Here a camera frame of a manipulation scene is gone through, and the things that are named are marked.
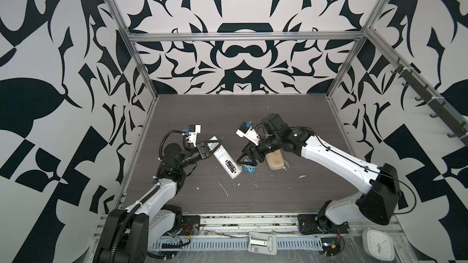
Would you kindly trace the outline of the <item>white mounting bracket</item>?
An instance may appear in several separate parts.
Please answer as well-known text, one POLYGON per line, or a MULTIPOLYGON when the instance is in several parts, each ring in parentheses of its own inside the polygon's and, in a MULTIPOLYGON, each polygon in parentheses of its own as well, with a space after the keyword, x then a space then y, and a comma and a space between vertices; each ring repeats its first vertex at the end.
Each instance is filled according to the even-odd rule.
POLYGON ((249 232, 247 250, 256 254, 277 254, 277 236, 268 233, 249 232))

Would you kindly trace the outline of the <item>white square clock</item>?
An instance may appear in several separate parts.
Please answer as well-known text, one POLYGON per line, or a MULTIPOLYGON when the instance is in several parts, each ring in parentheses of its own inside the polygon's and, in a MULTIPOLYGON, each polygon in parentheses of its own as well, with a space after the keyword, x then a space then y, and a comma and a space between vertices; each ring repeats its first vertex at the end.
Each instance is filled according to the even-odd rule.
POLYGON ((382 231, 367 229, 362 233, 364 251, 381 261, 393 261, 395 249, 392 237, 382 231))

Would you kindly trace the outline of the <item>white remote control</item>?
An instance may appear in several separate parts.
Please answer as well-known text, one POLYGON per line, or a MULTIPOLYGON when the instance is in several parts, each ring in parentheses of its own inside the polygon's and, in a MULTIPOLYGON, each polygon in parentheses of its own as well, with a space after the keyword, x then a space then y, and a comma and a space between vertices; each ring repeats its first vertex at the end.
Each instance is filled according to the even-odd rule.
POLYGON ((236 179, 241 174, 241 167, 236 164, 235 160, 231 157, 228 151, 226 151, 223 145, 213 153, 213 156, 218 160, 219 164, 224 168, 232 180, 236 179))

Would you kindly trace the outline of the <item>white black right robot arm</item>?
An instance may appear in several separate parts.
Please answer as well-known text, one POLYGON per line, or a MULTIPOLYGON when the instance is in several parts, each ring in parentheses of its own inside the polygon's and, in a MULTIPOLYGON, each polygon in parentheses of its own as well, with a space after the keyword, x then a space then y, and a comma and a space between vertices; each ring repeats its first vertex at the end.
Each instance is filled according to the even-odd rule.
POLYGON ((377 166, 363 161, 323 140, 311 128, 290 127, 278 114, 269 114, 259 127, 243 122, 236 131, 249 142, 242 149, 237 163, 256 167, 274 152, 290 152, 314 161, 347 180, 357 193, 341 200, 326 201, 311 219, 299 224, 303 235, 339 233, 348 222, 366 219, 377 225, 388 225, 396 215, 396 206, 402 197, 397 170, 389 164, 377 166))

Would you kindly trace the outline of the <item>wooden board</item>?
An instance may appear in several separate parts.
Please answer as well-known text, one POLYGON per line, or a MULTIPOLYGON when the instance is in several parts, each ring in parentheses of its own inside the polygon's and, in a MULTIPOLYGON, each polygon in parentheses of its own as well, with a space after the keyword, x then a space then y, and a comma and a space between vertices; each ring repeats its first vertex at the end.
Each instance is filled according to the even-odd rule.
POLYGON ((266 154, 265 160, 270 170, 281 170, 285 167, 285 160, 281 150, 266 154))

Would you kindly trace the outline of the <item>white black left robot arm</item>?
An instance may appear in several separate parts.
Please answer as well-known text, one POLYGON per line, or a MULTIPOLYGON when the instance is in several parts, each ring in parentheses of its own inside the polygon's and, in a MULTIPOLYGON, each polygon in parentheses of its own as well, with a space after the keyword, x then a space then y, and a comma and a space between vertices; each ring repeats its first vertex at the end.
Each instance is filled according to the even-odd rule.
POLYGON ((213 156, 223 144, 217 138, 197 142, 196 135, 189 129, 170 130, 163 137, 153 187, 129 207, 108 214, 93 262, 143 263, 148 257, 165 258, 150 248, 163 235, 180 230, 182 210, 168 202, 183 187, 188 176, 185 168, 213 156))

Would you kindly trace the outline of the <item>small green circuit board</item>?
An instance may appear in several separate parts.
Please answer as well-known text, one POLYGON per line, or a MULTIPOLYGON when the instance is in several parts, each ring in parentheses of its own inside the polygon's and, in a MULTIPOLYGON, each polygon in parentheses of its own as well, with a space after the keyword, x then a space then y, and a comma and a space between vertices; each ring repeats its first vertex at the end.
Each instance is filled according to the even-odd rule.
POLYGON ((321 238, 322 254, 326 257, 335 257, 344 250, 344 241, 340 236, 321 238))

